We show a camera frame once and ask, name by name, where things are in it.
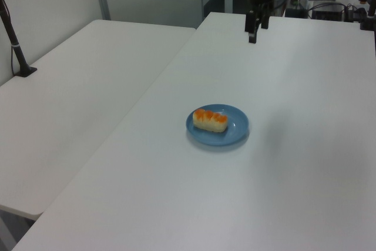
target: orange topping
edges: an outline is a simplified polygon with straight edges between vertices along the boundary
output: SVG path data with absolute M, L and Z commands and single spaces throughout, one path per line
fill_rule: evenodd
M 202 121 L 203 119 L 205 119 L 205 120 L 212 120 L 212 121 L 220 122 L 220 123 L 226 123 L 227 122 L 227 116 L 226 115 L 214 113 L 213 111 L 210 111 L 210 110 L 206 111 L 204 109 L 197 109 L 194 112 L 194 116 L 199 121 Z
M 204 113 L 205 113 L 205 110 L 204 110 L 204 109 L 197 109 L 197 110 L 194 112 L 194 116 L 196 116 L 196 119 L 197 119 L 197 120 L 202 121 L 203 116 L 204 116 Z
M 213 114 L 214 114 L 213 111 L 207 110 L 207 111 L 205 111 L 204 116 L 205 116 L 206 119 L 210 120 L 212 118 Z
M 218 120 L 220 123 L 226 123 L 227 122 L 227 116 L 226 115 L 221 115 Z

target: blue plate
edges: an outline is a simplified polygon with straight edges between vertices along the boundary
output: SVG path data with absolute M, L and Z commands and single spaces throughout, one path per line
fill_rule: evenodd
M 228 118 L 227 129 L 224 132 L 208 132 L 193 126 L 193 113 L 189 114 L 186 126 L 195 140 L 208 145 L 221 146 L 229 145 L 239 141 L 248 131 L 249 121 L 241 110 L 225 104 L 211 104 L 200 107 L 205 110 L 226 115 Z

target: white table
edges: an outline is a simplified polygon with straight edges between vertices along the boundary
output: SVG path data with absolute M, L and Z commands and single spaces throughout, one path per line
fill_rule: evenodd
M 210 14 L 14 251 L 373 250 L 373 33 L 271 18 L 252 45 L 243 28 Z M 194 141 L 210 103 L 249 136 Z
M 36 219 L 194 29 L 94 21 L 0 87 L 0 209 Z

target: floor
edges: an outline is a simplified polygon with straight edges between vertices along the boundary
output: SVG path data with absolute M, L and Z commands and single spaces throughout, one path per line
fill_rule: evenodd
M 0 210 L 0 251 L 11 251 L 33 224 L 33 220 Z

